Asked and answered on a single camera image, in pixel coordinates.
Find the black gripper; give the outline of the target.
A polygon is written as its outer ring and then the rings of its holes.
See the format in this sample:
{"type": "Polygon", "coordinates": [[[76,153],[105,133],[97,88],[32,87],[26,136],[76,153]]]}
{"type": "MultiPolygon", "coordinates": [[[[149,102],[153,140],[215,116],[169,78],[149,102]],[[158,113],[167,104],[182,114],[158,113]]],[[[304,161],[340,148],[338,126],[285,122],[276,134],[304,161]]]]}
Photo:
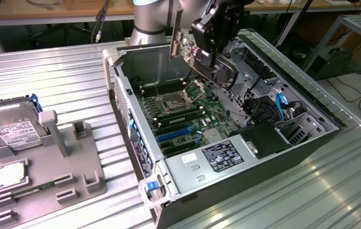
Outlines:
{"type": "Polygon", "coordinates": [[[206,53],[219,52],[237,36],[250,0],[211,0],[203,16],[191,23],[194,41],[206,53]]]}

